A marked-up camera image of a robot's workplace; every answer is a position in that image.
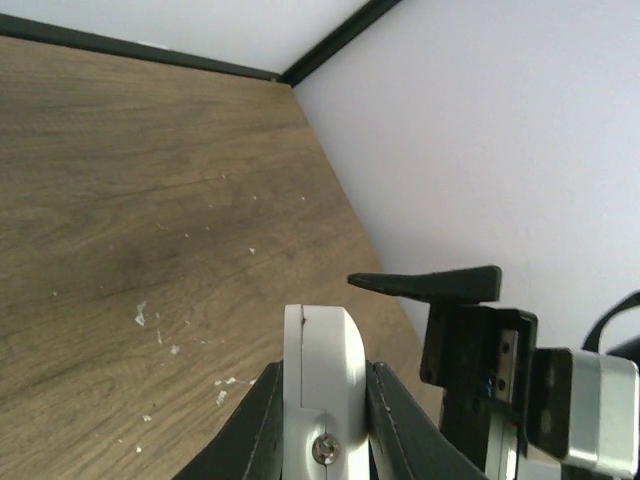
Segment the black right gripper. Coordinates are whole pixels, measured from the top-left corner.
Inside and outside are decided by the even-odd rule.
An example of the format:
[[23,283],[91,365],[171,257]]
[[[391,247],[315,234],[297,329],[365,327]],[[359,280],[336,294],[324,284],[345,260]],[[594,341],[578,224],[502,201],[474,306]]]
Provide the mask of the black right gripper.
[[529,447],[569,460],[573,354],[537,347],[533,314],[480,305],[499,300],[500,267],[353,273],[347,282],[432,304],[420,378],[443,388],[440,431],[487,478],[514,478]]

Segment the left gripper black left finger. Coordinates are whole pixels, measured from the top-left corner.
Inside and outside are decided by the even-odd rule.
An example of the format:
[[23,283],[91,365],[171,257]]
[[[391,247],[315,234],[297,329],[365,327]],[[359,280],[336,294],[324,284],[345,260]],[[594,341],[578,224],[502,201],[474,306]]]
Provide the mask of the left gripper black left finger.
[[283,363],[267,364],[216,436],[178,480],[279,480],[283,468]]

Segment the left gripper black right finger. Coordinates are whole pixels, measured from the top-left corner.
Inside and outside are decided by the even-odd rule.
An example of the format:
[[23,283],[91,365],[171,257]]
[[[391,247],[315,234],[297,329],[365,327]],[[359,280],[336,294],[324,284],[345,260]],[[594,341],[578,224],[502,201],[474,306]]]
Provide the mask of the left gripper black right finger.
[[383,362],[367,364],[367,431],[372,479],[486,479]]

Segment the white remote control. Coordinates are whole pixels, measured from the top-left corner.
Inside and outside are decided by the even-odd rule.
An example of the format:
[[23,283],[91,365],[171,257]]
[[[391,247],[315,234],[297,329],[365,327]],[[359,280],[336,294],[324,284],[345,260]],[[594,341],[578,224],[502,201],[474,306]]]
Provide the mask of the white remote control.
[[365,349],[343,307],[285,307],[282,477],[370,477]]

